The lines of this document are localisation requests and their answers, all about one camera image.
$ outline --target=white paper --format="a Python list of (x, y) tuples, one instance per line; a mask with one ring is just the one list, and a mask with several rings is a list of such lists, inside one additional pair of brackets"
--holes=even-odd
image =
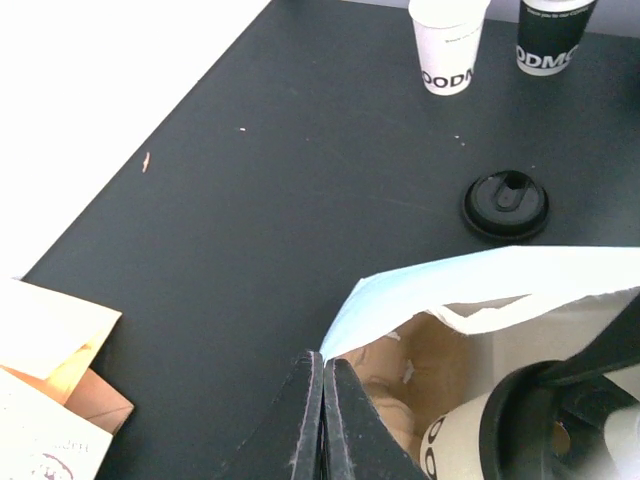
[(121, 315), (11, 279), (0, 279), (0, 308), (0, 365), (43, 380)]
[[(493, 358), (478, 365), (491, 377), (478, 393), (515, 368), (576, 353), (639, 286), (640, 248), (507, 247), (415, 265), (358, 282), (320, 352), (329, 360), (382, 337), (416, 313), (430, 312), (464, 334), (496, 332), (480, 348)], [(611, 378), (623, 378), (617, 383), (640, 396), (637, 369)]]
[(0, 369), (0, 479), (92, 480), (112, 436)]

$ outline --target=paper sheet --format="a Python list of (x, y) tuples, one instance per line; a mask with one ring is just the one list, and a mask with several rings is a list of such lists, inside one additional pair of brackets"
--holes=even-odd
[[(8, 279), (0, 280), (0, 305), (0, 365), (40, 380), (50, 377), (93, 339), (95, 349), (85, 348), (71, 360), (86, 363), (86, 369), (121, 315), (110, 308)], [(76, 375), (76, 382), (84, 369)]]
[(112, 436), (0, 370), (0, 479), (92, 480)]
[(62, 362), (62, 365), (56, 368), (45, 380), (11, 368), (5, 368), (5, 370), (64, 405), (74, 389), (77, 388), (80, 379), (86, 374), (89, 365), (111, 333), (112, 328), (113, 323), (109, 322), (106, 328), (100, 330), (91, 340)]

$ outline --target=black cup lid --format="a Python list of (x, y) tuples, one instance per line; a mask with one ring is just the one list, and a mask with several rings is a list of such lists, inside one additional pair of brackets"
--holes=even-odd
[(528, 175), (505, 170), (481, 177), (464, 196), (463, 214), (468, 224), (493, 239), (529, 238), (546, 225), (547, 193)]

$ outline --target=brown envelope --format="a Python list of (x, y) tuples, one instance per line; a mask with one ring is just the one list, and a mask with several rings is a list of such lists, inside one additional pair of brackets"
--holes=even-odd
[(115, 320), (113, 323), (109, 323), (107, 328), (99, 331), (89, 342), (56, 368), (46, 380), (40, 380), (39, 378), (32, 377), (11, 368), (5, 368), (5, 370), (31, 385), (33, 388), (41, 391), (49, 398), (64, 405), (87, 371), (87, 368), (89, 368), (89, 365), (104, 344), (109, 333), (111, 333), (114, 323)]
[(91, 369), (86, 371), (65, 407), (112, 435), (133, 411), (133, 404)]

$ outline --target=black paper cup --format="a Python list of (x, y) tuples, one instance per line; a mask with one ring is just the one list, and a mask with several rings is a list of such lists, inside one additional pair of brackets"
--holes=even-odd
[(578, 50), (597, 0), (521, 0), (516, 57), (539, 77), (564, 70)]

